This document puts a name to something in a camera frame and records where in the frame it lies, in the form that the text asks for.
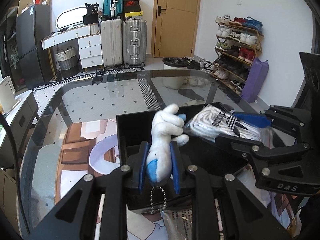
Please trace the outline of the tall dark glass cabinet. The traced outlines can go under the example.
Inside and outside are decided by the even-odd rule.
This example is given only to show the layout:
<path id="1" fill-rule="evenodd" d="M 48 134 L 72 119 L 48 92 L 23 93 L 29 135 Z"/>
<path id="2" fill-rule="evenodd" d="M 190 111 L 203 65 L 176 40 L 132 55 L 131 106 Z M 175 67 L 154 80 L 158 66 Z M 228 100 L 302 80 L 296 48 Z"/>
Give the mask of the tall dark glass cabinet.
<path id="1" fill-rule="evenodd" d="M 1 18 L 1 75 L 10 76 L 16 90 L 23 85 L 16 42 L 17 6 L 10 7 Z"/>

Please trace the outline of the silver aluminium suitcase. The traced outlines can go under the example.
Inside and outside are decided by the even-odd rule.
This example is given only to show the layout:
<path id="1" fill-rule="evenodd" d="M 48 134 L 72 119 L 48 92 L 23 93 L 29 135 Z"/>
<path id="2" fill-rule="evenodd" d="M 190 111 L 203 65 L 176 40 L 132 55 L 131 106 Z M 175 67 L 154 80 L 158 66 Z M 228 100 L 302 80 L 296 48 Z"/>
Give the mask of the silver aluminium suitcase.
<path id="1" fill-rule="evenodd" d="M 144 66 L 146 60 L 148 23 L 127 20 L 122 26 L 123 63 L 125 67 Z"/>

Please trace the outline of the white bin with black bag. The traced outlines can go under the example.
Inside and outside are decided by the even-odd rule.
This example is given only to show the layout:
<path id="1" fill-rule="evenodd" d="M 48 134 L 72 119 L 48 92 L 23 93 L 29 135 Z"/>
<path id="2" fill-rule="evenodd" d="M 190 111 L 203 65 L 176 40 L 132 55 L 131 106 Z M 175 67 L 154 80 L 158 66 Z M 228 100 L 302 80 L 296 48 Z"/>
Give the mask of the white bin with black bag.
<path id="1" fill-rule="evenodd" d="M 190 60 L 188 57 L 164 57 L 163 69 L 169 70 L 170 74 L 163 77 L 163 85 L 166 88 L 178 90 L 184 83 L 182 71 L 187 70 Z"/>

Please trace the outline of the anime print desk mat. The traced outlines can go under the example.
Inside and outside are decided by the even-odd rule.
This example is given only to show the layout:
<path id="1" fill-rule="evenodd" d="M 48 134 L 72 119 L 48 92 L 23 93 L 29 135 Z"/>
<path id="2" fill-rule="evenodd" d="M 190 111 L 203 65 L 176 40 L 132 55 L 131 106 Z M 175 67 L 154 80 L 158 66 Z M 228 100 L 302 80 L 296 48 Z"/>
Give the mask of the anime print desk mat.
<path id="1" fill-rule="evenodd" d="M 91 173 L 95 177 L 111 173 L 121 164 L 125 164 L 130 155 L 136 154 L 141 141 L 150 141 L 153 112 L 143 112 L 147 117 L 142 122 L 135 122 L 135 118 L 128 115 L 120 115 L 113 119 L 101 119 L 87 122 L 73 123 L 67 127 L 58 158 L 55 181 L 55 205 L 66 193 L 82 178 Z M 213 164 L 216 156 L 216 147 L 198 137 L 190 137 L 185 147 L 180 148 L 182 153 L 188 155 L 191 161 L 210 172 L 227 171 L 222 168 L 222 160 L 215 160 L 217 167 L 210 168 L 207 164 Z M 280 224 L 293 236 L 300 230 L 297 215 L 302 200 L 298 197 L 285 196 L 280 193 L 272 193 L 255 187 L 255 179 L 251 167 L 246 166 L 237 171 L 240 181 L 251 191 L 255 197 L 268 208 Z M 142 209 L 150 205 L 150 201 L 144 197 L 132 197 L 129 201 L 130 210 Z M 151 239 L 156 233 L 156 223 L 161 224 L 160 215 L 134 215 L 128 211 L 128 219 L 136 218 L 146 226 L 146 230 L 137 228 L 137 223 L 129 222 L 129 239 Z"/>

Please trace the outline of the oval vanity mirror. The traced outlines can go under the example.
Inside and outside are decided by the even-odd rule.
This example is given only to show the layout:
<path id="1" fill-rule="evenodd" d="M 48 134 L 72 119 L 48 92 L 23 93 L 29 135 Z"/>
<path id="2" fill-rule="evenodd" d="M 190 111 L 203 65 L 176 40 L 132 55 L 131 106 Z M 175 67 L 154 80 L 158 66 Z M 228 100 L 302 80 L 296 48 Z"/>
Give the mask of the oval vanity mirror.
<path id="1" fill-rule="evenodd" d="M 62 12 L 56 18 L 56 29 L 61 30 L 64 28 L 83 25 L 83 16 L 86 15 L 86 12 L 87 9 L 84 6 Z"/>

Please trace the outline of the black refrigerator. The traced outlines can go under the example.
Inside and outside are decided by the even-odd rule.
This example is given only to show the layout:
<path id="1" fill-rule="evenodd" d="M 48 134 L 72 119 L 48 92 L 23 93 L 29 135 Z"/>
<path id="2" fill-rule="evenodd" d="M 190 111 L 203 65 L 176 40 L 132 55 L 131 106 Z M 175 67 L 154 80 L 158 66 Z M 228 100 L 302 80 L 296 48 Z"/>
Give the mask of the black refrigerator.
<path id="1" fill-rule="evenodd" d="M 42 49 L 42 40 L 50 34 L 49 5 L 32 5 L 16 19 L 19 64 L 28 89 L 53 78 L 48 51 Z"/>

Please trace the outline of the black cardboard box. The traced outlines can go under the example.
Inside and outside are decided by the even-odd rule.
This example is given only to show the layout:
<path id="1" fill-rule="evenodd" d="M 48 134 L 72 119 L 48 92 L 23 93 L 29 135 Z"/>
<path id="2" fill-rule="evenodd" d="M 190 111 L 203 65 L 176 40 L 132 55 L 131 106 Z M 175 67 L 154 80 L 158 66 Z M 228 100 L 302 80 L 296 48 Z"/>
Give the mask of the black cardboard box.
<path id="1" fill-rule="evenodd" d="M 137 154 L 142 142 L 144 160 L 138 163 L 140 175 L 143 175 L 140 192 L 127 198 L 129 210 L 136 213 L 150 213 L 150 191 L 154 186 L 161 186 L 170 202 L 175 202 L 178 195 L 173 189 L 172 159 L 170 143 L 175 141 L 191 161 L 208 173 L 221 176 L 227 172 L 237 172 L 245 167 L 245 161 L 232 157 L 218 149 L 213 142 L 204 141 L 193 133 L 183 133 L 183 125 L 190 121 L 205 105 L 185 105 L 178 107 L 171 104 L 159 111 L 147 111 L 118 115 L 117 136 L 120 163 L 129 165 L 133 155 Z"/>

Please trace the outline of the grey side cabinet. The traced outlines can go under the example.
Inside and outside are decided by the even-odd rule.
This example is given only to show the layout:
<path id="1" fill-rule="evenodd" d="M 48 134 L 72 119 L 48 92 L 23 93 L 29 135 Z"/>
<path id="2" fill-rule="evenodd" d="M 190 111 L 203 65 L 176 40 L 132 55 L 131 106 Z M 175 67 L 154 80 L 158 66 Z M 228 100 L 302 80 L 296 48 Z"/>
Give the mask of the grey side cabinet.
<path id="1" fill-rule="evenodd" d="M 28 90 L 15 97 L 18 105 L 5 118 L 17 147 L 18 157 L 22 157 L 22 148 L 28 134 L 31 124 L 35 118 L 38 118 L 39 110 L 35 96 L 32 90 Z M 10 140 L 4 129 L 1 130 L 1 168 L 13 168 L 14 156 Z"/>

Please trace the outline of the wooden shoe rack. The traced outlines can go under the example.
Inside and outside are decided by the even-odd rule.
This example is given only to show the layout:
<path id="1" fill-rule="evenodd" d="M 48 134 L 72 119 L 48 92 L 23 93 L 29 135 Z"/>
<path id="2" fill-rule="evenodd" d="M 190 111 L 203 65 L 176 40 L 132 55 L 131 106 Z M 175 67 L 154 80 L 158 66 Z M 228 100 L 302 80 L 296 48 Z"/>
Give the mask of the wooden shoe rack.
<path id="1" fill-rule="evenodd" d="M 263 52 L 263 23 L 250 16 L 231 18 L 229 14 L 217 16 L 215 23 L 218 25 L 214 47 L 217 59 L 213 62 L 213 76 L 239 95 L 253 61 Z"/>

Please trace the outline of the purple shopping bag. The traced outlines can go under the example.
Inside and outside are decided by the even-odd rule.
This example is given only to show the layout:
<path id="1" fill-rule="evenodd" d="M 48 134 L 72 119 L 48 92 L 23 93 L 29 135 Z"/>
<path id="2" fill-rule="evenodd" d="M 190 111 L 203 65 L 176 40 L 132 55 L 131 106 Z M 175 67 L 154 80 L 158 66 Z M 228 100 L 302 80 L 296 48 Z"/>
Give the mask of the purple shopping bag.
<path id="1" fill-rule="evenodd" d="M 261 61 L 256 57 L 251 65 L 249 75 L 242 90 L 241 97 L 253 103 L 258 97 L 269 70 L 268 60 Z"/>

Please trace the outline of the white hard suitcase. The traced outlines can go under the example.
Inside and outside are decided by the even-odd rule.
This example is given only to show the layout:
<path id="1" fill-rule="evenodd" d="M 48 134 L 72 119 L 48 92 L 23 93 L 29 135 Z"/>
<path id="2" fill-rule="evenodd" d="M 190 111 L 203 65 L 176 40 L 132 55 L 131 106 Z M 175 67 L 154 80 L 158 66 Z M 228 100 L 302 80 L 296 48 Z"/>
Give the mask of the white hard suitcase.
<path id="1" fill-rule="evenodd" d="M 100 23 L 101 48 L 105 67 L 123 64 L 121 28 L 121 19 L 105 20 Z"/>

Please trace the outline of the white drawer unit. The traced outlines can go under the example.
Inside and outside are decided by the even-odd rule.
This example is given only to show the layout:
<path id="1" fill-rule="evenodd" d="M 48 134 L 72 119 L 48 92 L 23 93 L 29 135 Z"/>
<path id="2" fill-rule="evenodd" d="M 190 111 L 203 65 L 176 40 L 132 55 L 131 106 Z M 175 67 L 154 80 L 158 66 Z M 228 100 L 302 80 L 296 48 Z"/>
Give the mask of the white drawer unit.
<path id="1" fill-rule="evenodd" d="M 82 69 L 103 64 L 100 34 L 79 38 L 78 46 Z"/>

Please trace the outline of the bagged white adidas laces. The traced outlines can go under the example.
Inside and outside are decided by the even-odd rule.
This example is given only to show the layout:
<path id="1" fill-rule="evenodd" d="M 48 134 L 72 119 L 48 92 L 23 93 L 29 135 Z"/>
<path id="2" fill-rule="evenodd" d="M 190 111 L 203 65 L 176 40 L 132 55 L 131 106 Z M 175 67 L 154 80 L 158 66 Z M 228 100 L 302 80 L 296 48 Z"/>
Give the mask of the bagged white adidas laces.
<path id="1" fill-rule="evenodd" d="M 203 106 L 185 123 L 183 131 L 210 142 L 214 142 L 221 134 L 260 141 L 268 146 L 273 139 L 273 131 L 270 127 L 259 127 L 212 105 Z"/>

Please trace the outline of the white printed medicine pouch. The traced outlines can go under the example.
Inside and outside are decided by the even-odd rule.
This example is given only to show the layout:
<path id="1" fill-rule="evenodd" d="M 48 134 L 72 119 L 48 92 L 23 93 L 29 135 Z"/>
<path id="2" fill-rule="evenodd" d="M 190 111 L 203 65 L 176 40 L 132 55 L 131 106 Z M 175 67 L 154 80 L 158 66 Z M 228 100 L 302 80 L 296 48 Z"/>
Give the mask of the white printed medicine pouch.
<path id="1" fill-rule="evenodd" d="M 161 211 L 169 240 L 191 240 L 193 236 L 192 207 L 173 208 Z"/>

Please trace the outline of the white blue plush toy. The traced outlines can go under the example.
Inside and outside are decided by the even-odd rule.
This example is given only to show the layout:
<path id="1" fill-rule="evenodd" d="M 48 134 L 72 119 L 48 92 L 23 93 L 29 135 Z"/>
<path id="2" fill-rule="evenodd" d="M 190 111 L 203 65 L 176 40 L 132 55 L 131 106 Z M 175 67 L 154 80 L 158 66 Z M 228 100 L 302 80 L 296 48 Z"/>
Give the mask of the white blue plush toy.
<path id="1" fill-rule="evenodd" d="M 157 111 L 152 121 L 151 146 L 146 159 L 146 175 L 152 186 L 164 185 L 172 173 L 170 143 L 183 146 L 189 141 L 183 133 L 185 114 L 178 115 L 175 103 Z"/>

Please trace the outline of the white vanity desk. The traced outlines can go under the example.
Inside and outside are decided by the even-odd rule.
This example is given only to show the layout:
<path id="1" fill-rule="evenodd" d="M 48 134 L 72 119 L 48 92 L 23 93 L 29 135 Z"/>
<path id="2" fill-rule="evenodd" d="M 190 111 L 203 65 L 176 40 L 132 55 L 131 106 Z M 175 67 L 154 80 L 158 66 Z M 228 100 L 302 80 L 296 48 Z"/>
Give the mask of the white vanity desk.
<path id="1" fill-rule="evenodd" d="M 57 33 L 53 36 L 47 37 L 41 41 L 42 49 L 46 50 L 58 44 L 68 42 L 74 39 L 79 39 L 85 36 L 96 34 L 99 30 L 99 24 L 93 23 L 83 25 L 81 27 L 73 28 L 67 31 Z"/>

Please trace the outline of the grey white woven basket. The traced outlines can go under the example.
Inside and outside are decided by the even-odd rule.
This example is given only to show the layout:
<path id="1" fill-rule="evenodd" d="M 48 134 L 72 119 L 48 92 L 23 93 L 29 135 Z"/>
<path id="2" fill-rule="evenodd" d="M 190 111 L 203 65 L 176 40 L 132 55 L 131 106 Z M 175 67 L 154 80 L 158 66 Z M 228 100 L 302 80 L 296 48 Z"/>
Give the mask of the grey white woven basket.
<path id="1" fill-rule="evenodd" d="M 64 79 L 75 76 L 79 73 L 77 49 L 68 46 L 66 50 L 57 48 L 56 58 L 59 63 L 60 73 Z"/>

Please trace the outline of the black handbag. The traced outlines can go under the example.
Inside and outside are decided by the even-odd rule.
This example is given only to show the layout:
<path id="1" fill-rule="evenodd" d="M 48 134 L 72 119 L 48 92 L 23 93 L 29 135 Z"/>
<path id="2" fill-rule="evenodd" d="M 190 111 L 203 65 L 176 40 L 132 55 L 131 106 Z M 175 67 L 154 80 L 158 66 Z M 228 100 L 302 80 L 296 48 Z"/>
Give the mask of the black handbag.
<path id="1" fill-rule="evenodd" d="M 99 14 L 98 14 L 99 4 L 98 3 L 95 3 L 95 4 L 85 3 L 85 7 L 86 7 L 86 15 L 83 16 L 84 25 L 98 23 L 98 21 L 99 21 Z"/>

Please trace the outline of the wooden door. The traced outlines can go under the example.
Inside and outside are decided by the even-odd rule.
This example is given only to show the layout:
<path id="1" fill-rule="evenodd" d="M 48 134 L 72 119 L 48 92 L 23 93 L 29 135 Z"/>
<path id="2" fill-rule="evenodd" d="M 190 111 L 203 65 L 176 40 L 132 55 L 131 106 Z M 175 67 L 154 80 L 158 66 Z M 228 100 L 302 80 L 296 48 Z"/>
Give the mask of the wooden door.
<path id="1" fill-rule="evenodd" d="M 153 57 L 193 56 L 201 0 L 154 0 Z"/>

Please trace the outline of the stack of shoe boxes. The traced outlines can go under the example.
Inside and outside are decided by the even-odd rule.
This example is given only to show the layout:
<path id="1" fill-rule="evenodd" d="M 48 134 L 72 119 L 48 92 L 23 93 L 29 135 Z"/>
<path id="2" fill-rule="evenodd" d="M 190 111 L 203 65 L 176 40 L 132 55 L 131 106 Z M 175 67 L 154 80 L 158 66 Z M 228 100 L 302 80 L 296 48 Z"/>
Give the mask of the stack of shoe boxes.
<path id="1" fill-rule="evenodd" d="M 125 20 L 141 20 L 143 11 L 140 0 L 123 0 Z"/>

